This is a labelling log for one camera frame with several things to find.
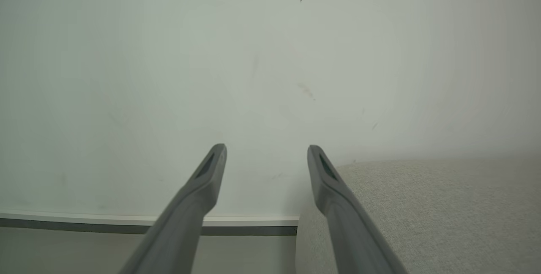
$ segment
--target fabric cushion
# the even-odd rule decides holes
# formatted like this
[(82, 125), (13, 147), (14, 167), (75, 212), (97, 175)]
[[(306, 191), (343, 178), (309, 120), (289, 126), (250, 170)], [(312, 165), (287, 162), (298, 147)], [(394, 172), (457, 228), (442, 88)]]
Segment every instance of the fabric cushion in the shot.
[[(541, 271), (540, 160), (365, 162), (337, 171), (410, 274)], [(299, 220), (296, 269), (338, 273), (313, 197)]]

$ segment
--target baseboard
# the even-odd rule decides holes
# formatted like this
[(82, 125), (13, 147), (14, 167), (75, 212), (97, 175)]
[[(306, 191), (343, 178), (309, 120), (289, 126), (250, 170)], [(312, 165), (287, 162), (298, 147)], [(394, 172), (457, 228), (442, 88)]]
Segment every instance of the baseboard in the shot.
[[(37, 230), (146, 234), (148, 225), (87, 224), (0, 218), (0, 227), (32, 228)], [(296, 226), (203, 226), (203, 236), (296, 236)]]
[[(40, 222), (151, 226), (156, 221), (157, 216), (118, 216), (0, 210), (0, 218)], [(298, 223), (299, 216), (207, 216), (203, 220), (203, 227), (297, 226)]]

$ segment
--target white baseboard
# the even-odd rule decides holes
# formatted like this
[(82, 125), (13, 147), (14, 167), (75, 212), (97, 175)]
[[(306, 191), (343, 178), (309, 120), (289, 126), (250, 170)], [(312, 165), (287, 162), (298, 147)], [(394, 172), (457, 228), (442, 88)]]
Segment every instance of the white baseboard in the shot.
[[(118, 216), (0, 210), (0, 218), (114, 225), (152, 225), (157, 216)], [(203, 226), (297, 226), (299, 216), (207, 216)]]

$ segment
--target sofa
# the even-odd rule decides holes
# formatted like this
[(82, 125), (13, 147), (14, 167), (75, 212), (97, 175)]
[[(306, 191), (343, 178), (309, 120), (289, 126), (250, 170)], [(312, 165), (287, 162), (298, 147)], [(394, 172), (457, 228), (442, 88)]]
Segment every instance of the sofa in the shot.
[[(363, 162), (336, 171), (410, 274), (541, 273), (538, 158)], [(297, 274), (338, 273), (313, 197), (301, 212), (295, 262)]]

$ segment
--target wall stain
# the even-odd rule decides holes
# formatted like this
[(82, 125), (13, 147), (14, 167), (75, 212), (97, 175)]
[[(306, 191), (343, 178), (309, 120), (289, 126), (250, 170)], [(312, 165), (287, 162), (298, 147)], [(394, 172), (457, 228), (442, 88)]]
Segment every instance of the wall stain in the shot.
[(298, 83), (297, 87), (299, 87), (307, 97), (310, 97), (310, 99), (313, 99), (315, 101), (314, 95), (313, 93), (311, 93), (311, 90), (307, 85), (304, 85), (303, 83)]
[(257, 70), (259, 68), (259, 55), (254, 55), (254, 58), (251, 62), (251, 78), (253, 79), (255, 75), (257, 74)]
[(130, 117), (125, 110), (116, 110), (115, 112), (108, 112), (110, 120), (112, 120), (118, 127), (125, 127), (130, 121)]
[(274, 175), (274, 176), (271, 178), (271, 180), (280, 179), (280, 177), (282, 177), (283, 174), (284, 174), (284, 173), (279, 173), (279, 174), (277, 174), (277, 175)]
[(66, 176), (66, 173), (62, 173), (60, 175), (60, 182), (62, 182), (62, 186), (66, 186), (66, 183), (68, 182), (68, 176)]

